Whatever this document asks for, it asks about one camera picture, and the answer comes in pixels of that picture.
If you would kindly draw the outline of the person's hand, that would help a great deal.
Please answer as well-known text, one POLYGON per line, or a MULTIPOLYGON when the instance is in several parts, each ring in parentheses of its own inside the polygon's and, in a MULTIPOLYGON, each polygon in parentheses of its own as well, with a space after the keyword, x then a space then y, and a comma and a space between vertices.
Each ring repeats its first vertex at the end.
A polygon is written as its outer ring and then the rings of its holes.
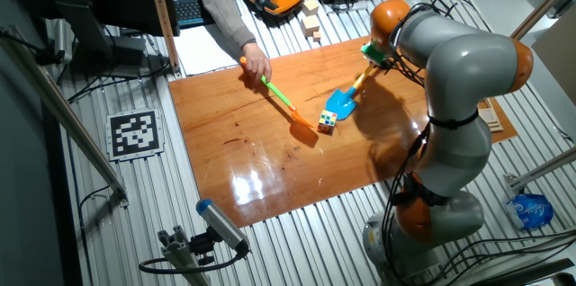
POLYGON ((246 59, 245 69, 254 82, 256 84, 260 83, 261 78, 264 77, 265 81, 269 83, 272 76, 272 68, 269 58, 263 50, 256 43, 247 43, 242 47, 242 51, 246 59))

